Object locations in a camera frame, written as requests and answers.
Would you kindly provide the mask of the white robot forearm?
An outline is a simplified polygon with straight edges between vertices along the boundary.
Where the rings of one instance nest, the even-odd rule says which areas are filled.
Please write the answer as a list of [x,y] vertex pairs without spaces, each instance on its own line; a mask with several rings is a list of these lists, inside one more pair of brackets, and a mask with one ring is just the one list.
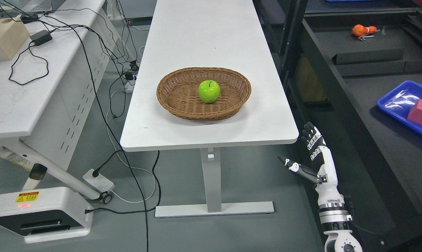
[[362,252],[361,244],[352,236],[343,196],[334,182],[323,182],[315,188],[318,196],[319,218],[327,235],[325,252]]

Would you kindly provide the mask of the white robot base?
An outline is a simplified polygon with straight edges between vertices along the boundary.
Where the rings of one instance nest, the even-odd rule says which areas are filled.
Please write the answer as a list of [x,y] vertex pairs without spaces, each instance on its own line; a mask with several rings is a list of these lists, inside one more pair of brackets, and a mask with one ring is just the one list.
[[92,206],[70,188],[25,190],[0,195],[0,226],[26,243],[69,239],[89,234]]

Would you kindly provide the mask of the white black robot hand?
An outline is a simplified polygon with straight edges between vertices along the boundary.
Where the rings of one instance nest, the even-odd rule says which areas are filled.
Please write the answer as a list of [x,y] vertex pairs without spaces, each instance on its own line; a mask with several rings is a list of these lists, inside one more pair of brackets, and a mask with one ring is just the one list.
[[302,140],[305,142],[306,148],[309,151],[311,168],[288,159],[283,155],[279,155],[278,159],[293,174],[311,184],[338,182],[332,153],[318,128],[309,121],[304,125],[302,135]]

